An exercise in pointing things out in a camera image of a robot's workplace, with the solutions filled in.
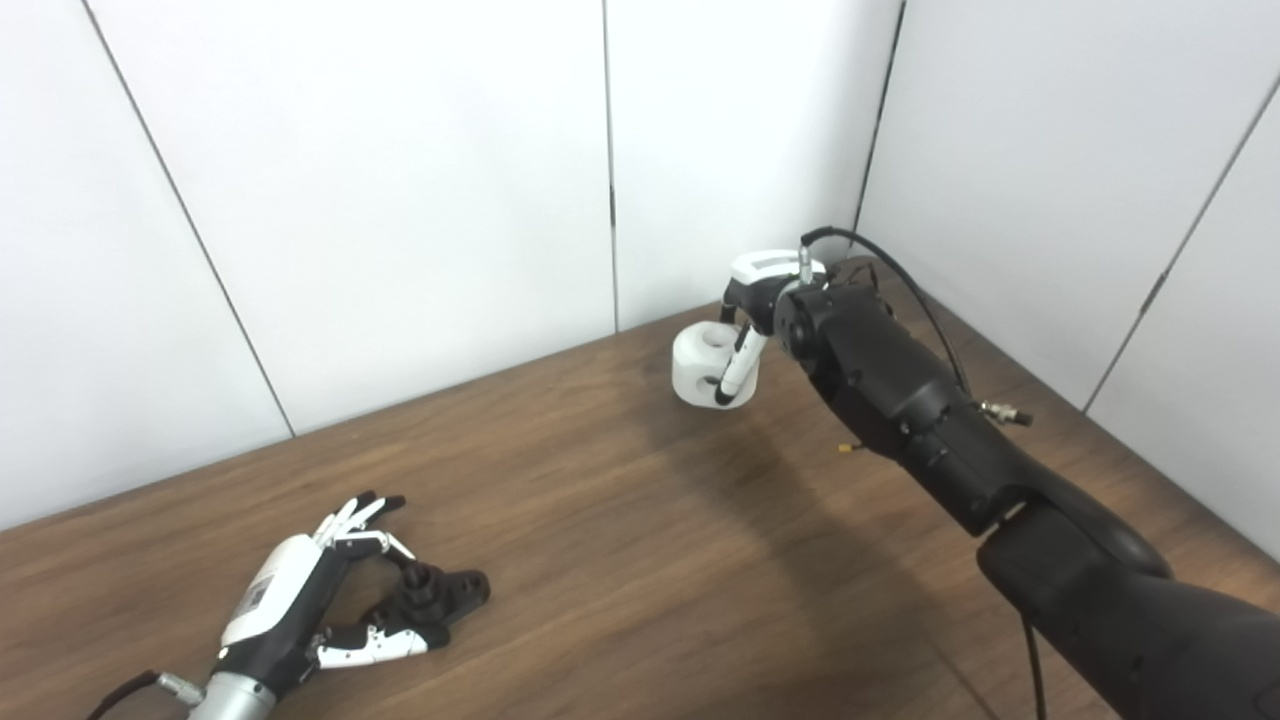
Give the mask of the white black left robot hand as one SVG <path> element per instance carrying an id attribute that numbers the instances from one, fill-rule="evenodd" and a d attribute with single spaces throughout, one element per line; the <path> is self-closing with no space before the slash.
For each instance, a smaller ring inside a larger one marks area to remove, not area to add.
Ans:
<path id="1" fill-rule="evenodd" d="M 330 512 L 311 534 L 279 543 L 242 596 L 221 633 L 212 674 L 247 685 L 273 705 L 316 671 L 403 659 L 447 646 L 448 626 L 412 623 L 385 601 L 356 624 L 328 626 L 324 618 L 357 561 L 384 556 L 398 569 L 415 561 L 393 534 L 374 529 L 401 496 L 366 491 Z"/>

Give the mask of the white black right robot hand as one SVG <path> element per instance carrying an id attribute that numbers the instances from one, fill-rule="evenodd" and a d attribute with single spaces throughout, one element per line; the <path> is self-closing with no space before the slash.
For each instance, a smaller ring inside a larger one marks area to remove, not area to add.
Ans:
<path id="1" fill-rule="evenodd" d="M 780 300 L 810 286 L 824 286 L 829 273 L 808 249 L 765 250 L 737 256 L 730 264 L 730 282 L 721 299 L 719 323 L 739 328 L 723 374 L 716 382 L 714 400 L 721 407 L 745 395 L 745 384 L 756 372 L 768 341 L 774 336 L 774 311 Z"/>

